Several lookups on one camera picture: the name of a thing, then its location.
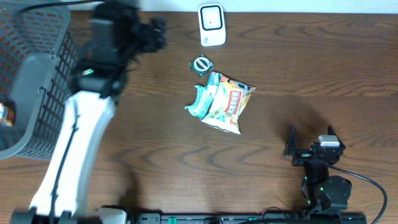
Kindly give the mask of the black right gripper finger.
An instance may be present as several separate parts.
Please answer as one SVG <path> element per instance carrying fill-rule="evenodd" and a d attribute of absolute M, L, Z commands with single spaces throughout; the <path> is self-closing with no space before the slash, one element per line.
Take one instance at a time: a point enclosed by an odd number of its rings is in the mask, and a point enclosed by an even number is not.
<path fill-rule="evenodd" d="M 328 147 L 339 147 L 342 150 L 346 149 L 343 141 L 338 137 L 332 125 L 328 126 L 328 135 L 330 136 L 330 141 L 326 144 Z"/>
<path fill-rule="evenodd" d="M 289 136 L 283 151 L 284 156 L 293 156 L 297 152 L 297 141 L 292 126 L 289 127 Z"/>

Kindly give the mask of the teal wipes packet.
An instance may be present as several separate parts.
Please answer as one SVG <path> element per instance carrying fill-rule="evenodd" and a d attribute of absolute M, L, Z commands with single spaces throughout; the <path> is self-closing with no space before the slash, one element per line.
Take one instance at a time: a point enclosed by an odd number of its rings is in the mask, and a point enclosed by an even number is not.
<path fill-rule="evenodd" d="M 195 117 L 203 119 L 212 105 L 218 87 L 220 85 L 221 74 L 217 72 L 211 72 L 208 83 L 206 86 L 195 85 L 197 89 L 197 97 L 193 104 L 184 107 L 185 110 Z"/>

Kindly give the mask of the yellow snack bag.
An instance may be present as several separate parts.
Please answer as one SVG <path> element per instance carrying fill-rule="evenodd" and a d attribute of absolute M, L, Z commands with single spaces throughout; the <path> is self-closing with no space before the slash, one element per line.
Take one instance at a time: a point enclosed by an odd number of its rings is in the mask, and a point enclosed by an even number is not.
<path fill-rule="evenodd" d="M 238 118 L 256 87 L 211 72 L 207 90 L 213 101 L 202 123 L 233 134 L 241 134 Z"/>

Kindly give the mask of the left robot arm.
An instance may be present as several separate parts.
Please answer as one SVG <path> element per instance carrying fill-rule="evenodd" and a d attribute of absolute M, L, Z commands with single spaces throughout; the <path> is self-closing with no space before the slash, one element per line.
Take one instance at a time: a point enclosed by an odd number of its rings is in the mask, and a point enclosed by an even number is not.
<path fill-rule="evenodd" d="M 132 223 L 118 206 L 88 213 L 87 191 L 103 134 L 127 84 L 136 55 L 165 46 L 166 20 L 141 23 L 137 6 L 98 1 L 91 18 L 93 38 L 71 71 L 63 123 L 47 173 L 28 211 L 15 211 L 12 223 Z"/>

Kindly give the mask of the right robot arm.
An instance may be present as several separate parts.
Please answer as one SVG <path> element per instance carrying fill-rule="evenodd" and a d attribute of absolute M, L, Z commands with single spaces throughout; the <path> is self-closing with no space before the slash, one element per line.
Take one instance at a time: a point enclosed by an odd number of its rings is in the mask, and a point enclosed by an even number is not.
<path fill-rule="evenodd" d="M 308 149 L 301 149 L 292 128 L 283 155 L 292 158 L 293 166 L 304 167 L 302 194 L 308 200 L 308 208 L 302 215 L 309 219 L 315 215 L 339 216 L 348 208 L 352 183 L 341 176 L 329 174 L 329 168 L 336 164 L 346 146 L 329 126 L 328 134 L 320 135 L 317 142 Z"/>

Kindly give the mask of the dark green round-logo packet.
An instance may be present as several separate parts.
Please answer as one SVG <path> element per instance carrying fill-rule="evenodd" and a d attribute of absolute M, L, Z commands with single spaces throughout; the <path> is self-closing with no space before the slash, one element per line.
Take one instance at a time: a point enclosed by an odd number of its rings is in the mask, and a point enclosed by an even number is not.
<path fill-rule="evenodd" d="M 214 63 L 205 54 L 201 54 L 190 62 L 189 66 L 200 78 L 210 73 L 215 67 Z"/>

